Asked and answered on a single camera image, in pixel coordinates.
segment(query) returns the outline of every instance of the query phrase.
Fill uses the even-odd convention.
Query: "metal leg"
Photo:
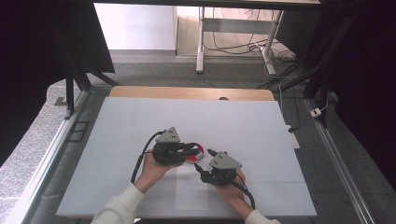
[[[73,69],[69,68],[66,74],[66,102],[67,112],[65,119],[70,119],[74,113],[74,82]]]
[[[197,74],[201,74],[204,72],[204,21],[205,21],[205,8],[199,7],[199,43],[198,43],[197,67],[196,67]]]
[[[118,82],[116,82],[115,80],[113,80],[113,79],[107,77],[107,76],[106,76],[105,74],[103,74],[103,73],[96,72],[96,71],[92,70],[91,68],[86,67],[86,66],[84,66],[84,65],[82,65],[81,67],[84,69],[84,71],[87,71],[87,72],[93,74],[94,76],[99,77],[99,78],[102,79],[105,83],[107,83],[108,85],[110,85],[110,86],[112,86],[112,87],[120,86],[120,83],[118,83]]]
[[[280,17],[282,16],[283,11],[279,11],[279,13],[277,14],[274,23],[273,23],[273,27],[271,29],[271,33],[268,35],[268,41],[267,44],[265,45],[265,48],[262,49],[262,57],[264,58],[265,61],[265,66],[267,67],[268,70],[268,74],[270,76],[274,76],[276,75],[274,66],[271,62],[271,58],[270,58],[270,49],[271,49],[271,45],[274,41],[274,37],[275,37],[275,33],[277,30],[277,26],[279,25],[279,21],[280,21]]]

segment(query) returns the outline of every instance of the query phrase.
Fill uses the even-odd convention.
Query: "black cloth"
[[[332,58],[335,110],[396,189],[395,6],[368,0]]]
[[[35,120],[48,87],[65,78],[64,49],[77,64],[114,73],[93,4],[0,1],[0,164]]]

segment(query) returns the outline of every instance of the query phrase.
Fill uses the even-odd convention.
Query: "wooden board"
[[[274,101],[274,95],[271,91],[268,90],[210,89],[184,87],[117,86],[111,90],[109,96],[203,100],[218,100],[220,97],[227,97],[229,100]]]

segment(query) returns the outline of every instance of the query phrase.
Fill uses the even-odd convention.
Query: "table leg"
[[[273,64],[271,62],[271,58],[270,58],[270,49],[271,49],[272,43],[274,41],[275,33],[277,30],[277,26],[279,25],[279,21],[280,21],[280,17],[282,16],[282,13],[283,13],[283,11],[279,11],[279,13],[277,14],[277,16],[274,20],[271,32],[268,35],[267,44],[265,45],[265,48],[262,49],[262,57],[264,58],[265,66],[267,67],[269,76],[276,75],[276,71],[274,69],[274,66],[273,66]]]
[[[199,7],[199,43],[198,43],[197,67],[196,67],[196,73],[198,74],[204,72],[204,21],[205,21],[205,8]]]

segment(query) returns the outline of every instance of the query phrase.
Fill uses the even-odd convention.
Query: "white tabletop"
[[[149,138],[173,126],[182,142],[225,150],[240,161],[265,216],[316,215],[277,102],[117,97],[106,98],[57,215],[93,217],[129,184]],[[206,154],[200,161],[204,169],[210,160]],[[150,189],[137,215],[237,217],[190,164]]]

